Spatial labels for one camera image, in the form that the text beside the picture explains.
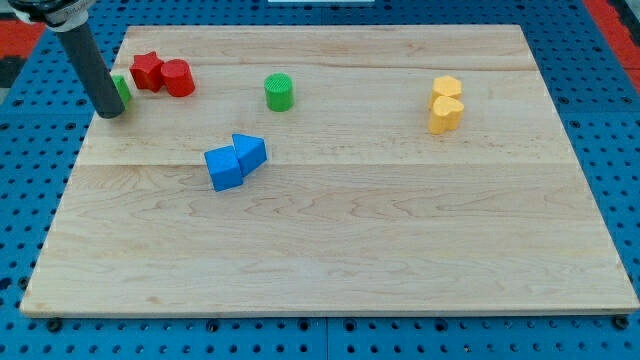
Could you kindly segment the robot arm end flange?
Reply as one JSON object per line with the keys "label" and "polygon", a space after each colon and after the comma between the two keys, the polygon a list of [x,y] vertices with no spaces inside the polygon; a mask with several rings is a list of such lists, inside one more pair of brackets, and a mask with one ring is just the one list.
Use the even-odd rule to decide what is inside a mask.
{"label": "robot arm end flange", "polygon": [[54,32],[73,30],[88,20],[96,0],[8,0],[16,17],[26,24],[45,24]]}

